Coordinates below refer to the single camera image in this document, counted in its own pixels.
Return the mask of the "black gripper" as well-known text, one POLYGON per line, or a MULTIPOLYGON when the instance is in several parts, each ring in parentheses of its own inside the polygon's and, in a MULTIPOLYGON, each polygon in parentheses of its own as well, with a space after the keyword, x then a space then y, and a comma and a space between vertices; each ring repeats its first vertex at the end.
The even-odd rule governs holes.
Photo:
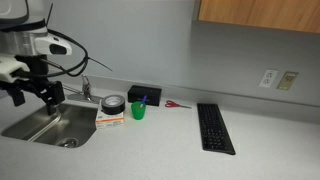
POLYGON ((50 62, 45 55, 2 55, 0 61, 0 88, 8 92, 16 107, 25 103, 21 90, 41 94, 49 115, 65 100, 62 83, 49 80, 50 62))

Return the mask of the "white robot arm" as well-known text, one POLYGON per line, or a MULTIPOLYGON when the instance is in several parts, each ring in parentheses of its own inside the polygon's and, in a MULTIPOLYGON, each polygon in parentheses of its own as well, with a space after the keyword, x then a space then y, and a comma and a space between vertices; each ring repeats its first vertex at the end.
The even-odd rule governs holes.
POLYGON ((71 45, 47 29, 33 0, 0 0, 0 89, 15 106, 25 103, 23 92, 35 94, 49 115, 65 100, 62 83, 49 81, 48 55, 71 55, 71 45))

